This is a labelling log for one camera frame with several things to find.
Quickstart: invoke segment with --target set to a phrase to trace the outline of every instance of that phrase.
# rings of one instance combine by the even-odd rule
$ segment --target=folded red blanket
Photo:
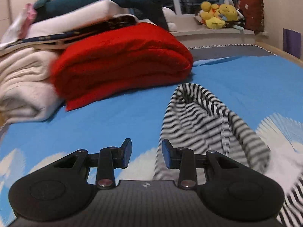
[[[68,47],[52,65],[51,81],[73,110],[123,90],[178,83],[192,65],[191,53],[173,35],[140,23]]]

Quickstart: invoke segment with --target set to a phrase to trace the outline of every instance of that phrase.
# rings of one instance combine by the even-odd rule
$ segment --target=cloud pattern
[[[283,156],[286,164],[287,160],[290,160],[290,157],[293,157],[293,154],[295,153],[298,155],[298,157],[300,157],[298,159],[300,159],[300,161],[303,161],[303,125],[292,119],[285,118],[280,114],[273,114],[261,121],[256,132],[272,150],[272,167],[270,167],[267,176],[275,179],[277,182],[281,180],[279,183],[283,183],[283,177],[287,175],[287,172],[284,171],[283,173],[283,170],[281,170],[281,168],[276,168],[275,161],[278,159],[278,157],[275,158],[275,156],[279,156],[277,153],[280,154],[280,156]],[[36,164],[28,173],[32,173],[64,157],[67,154],[68,153],[66,152],[59,152],[50,155]],[[155,156],[156,148],[152,148],[151,150],[148,150],[145,153],[141,154],[129,163],[127,169],[120,172],[120,174],[117,176],[116,182],[118,183],[119,180],[123,179],[152,180],[154,173]],[[19,149],[13,149],[0,161],[0,196],[4,188],[9,189],[15,181],[25,175],[24,169],[25,156]],[[96,168],[91,169],[87,180],[88,183],[95,183],[96,171]],[[290,186],[291,185],[289,184],[283,185],[283,188],[287,191],[289,190]],[[9,223],[11,223],[11,221],[15,219],[15,215],[9,205],[3,205],[3,202],[1,202],[0,205],[0,227],[6,227]]]

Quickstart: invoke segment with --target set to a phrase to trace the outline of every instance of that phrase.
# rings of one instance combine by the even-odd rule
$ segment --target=logo
[[[145,184],[142,184],[142,186],[147,189],[148,187],[151,186],[151,184],[150,183],[145,183]]]

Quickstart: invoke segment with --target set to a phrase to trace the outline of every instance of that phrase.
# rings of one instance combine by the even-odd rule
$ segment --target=black and white striped cloth
[[[277,220],[287,227],[303,226],[303,173],[298,177],[291,191],[285,195]]]
[[[216,150],[263,173],[270,150],[257,134],[217,97],[200,85],[179,85],[166,109],[155,162],[154,180],[178,180],[179,170],[166,168],[162,140],[173,147],[186,147],[196,154]],[[198,184],[206,182],[204,169],[197,169]]]

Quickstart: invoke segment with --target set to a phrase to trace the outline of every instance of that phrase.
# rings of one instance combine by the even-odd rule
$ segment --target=patterned cloth
[[[19,39],[25,38],[30,25],[36,18],[36,15],[37,12],[33,9],[33,5],[31,3],[27,3],[25,5],[25,9],[22,9],[1,38],[0,50]]]
[[[158,146],[154,180],[178,181],[179,170],[166,168],[162,140],[173,147],[186,147],[196,154],[216,150],[263,173],[269,148],[233,111],[200,85],[179,85],[166,109]],[[204,169],[197,169],[198,183],[206,182]]]
[[[271,150],[265,175],[280,184],[284,205],[277,220],[287,227],[303,225],[303,124],[273,114],[264,119],[257,135]]]
[[[137,18],[130,14],[122,16],[114,16],[108,21],[104,21],[84,28],[68,31],[60,34],[53,34],[44,37],[33,37],[23,40],[18,40],[12,44],[7,45],[0,51],[0,56],[11,53],[21,48],[34,47],[38,49],[66,49],[71,44],[78,42],[84,38],[96,35],[105,31],[119,29],[127,26],[137,24]]]

